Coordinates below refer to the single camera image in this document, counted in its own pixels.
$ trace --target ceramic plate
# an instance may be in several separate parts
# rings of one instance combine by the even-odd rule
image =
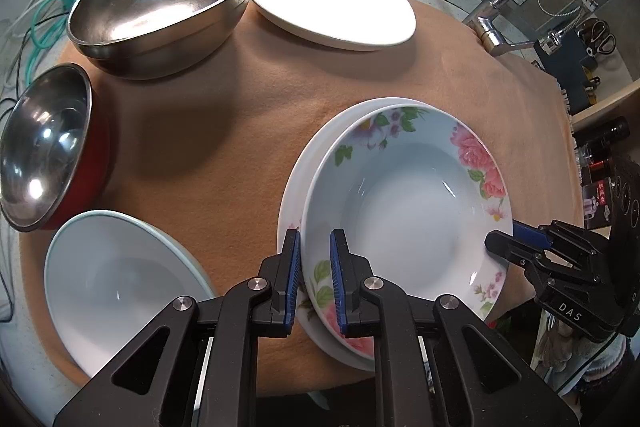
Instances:
[[[383,107],[395,103],[415,103],[415,100],[408,98],[376,98],[352,105],[324,124],[322,129],[309,140],[291,171],[289,181],[287,181],[287,186],[282,195],[280,215],[278,216],[277,251],[282,249],[284,235],[287,229],[300,228],[302,212],[305,209],[306,193],[309,190],[314,173],[322,163],[322,158],[331,148],[335,140],[361,117],[369,114],[371,111],[380,110]],[[298,292],[296,321],[302,325],[311,340],[329,356],[334,357],[334,359],[342,363],[351,365],[351,367],[363,369],[364,371],[374,371],[373,362],[369,358],[370,344],[354,342],[353,346],[356,347],[358,351],[358,353],[354,353],[336,341],[335,337],[326,329],[320,318],[318,318],[311,301],[302,288],[300,288]]]
[[[334,328],[329,235],[343,228],[374,274],[409,295],[454,294],[485,318],[507,263],[486,252],[484,238],[495,229],[511,235],[512,226],[500,171],[468,127],[426,104],[373,111],[336,140],[306,197],[309,299],[328,330],[356,351]]]
[[[275,25],[303,39],[370,51],[407,41],[415,32],[407,0],[254,0]]]
[[[215,296],[177,241],[111,210],[79,214],[58,230],[47,251],[44,290],[62,343],[89,377],[174,298]]]

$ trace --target kitchen faucet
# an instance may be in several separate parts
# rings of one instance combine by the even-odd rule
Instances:
[[[466,16],[463,23],[473,29],[482,45],[492,57],[499,57],[505,53],[532,48],[534,41],[510,44],[494,27],[494,19],[500,15],[500,9],[510,0],[483,0]],[[557,30],[551,30],[545,37],[538,39],[540,47],[547,55],[552,54],[562,45],[562,38],[595,11],[598,4],[595,0],[582,0],[578,14],[567,24]]]

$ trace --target metal bowl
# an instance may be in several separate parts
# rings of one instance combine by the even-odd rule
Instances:
[[[249,0],[76,0],[66,32],[101,70],[133,80],[177,73],[231,35]]]
[[[0,208],[20,232],[55,229],[100,193],[110,156],[106,118],[76,64],[41,74],[0,139]]]

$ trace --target floral plate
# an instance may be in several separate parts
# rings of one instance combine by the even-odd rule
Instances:
[[[303,39],[355,51],[407,41],[415,32],[407,0],[254,0],[268,20]],[[375,16],[381,4],[391,16]]]
[[[352,105],[324,124],[307,143],[291,171],[289,181],[287,181],[287,186],[282,195],[280,215],[278,216],[278,249],[282,247],[287,229],[298,229],[300,227],[302,212],[305,209],[306,193],[309,190],[314,173],[322,163],[322,158],[331,148],[334,141],[351,124],[371,111],[380,110],[388,105],[398,103],[410,104],[416,103],[416,101],[408,98],[376,98]],[[315,291],[316,287],[311,286],[309,289]],[[333,299],[323,301],[323,303],[325,306],[322,308],[321,313],[329,314],[330,316],[333,314],[335,317]],[[303,287],[298,292],[296,322],[302,325],[311,340],[329,356],[357,369],[363,369],[364,371],[374,370],[373,362],[370,359],[372,349],[370,340],[349,339],[347,342],[351,343],[351,347],[355,348],[356,353],[343,346],[322,323]]]
[[[302,269],[314,309],[338,340],[329,264],[331,230],[374,274],[409,295],[454,294],[480,317],[507,263],[488,254],[491,230],[513,232],[507,190],[484,144],[463,123],[422,103],[375,110],[328,150],[302,217]]]

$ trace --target brown tablecloth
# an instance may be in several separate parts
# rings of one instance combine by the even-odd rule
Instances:
[[[276,252],[280,199],[314,133],[362,100],[405,96],[478,133],[503,172],[514,218],[581,223],[573,140],[555,79],[514,55],[490,57],[466,26],[425,4],[412,6],[417,29],[408,42],[360,53],[303,41],[251,5],[213,55],[154,82],[110,77],[69,45],[60,62],[87,70],[113,117],[116,161],[95,207],[139,217],[175,237],[223,294]],[[47,312],[42,274],[51,237],[44,231],[20,237],[25,293],[51,360],[83,384],[87,377]],[[522,270],[510,267],[493,315],[531,295]],[[324,354],[298,325],[288,339],[262,339],[259,346],[261,394],[370,376]]]

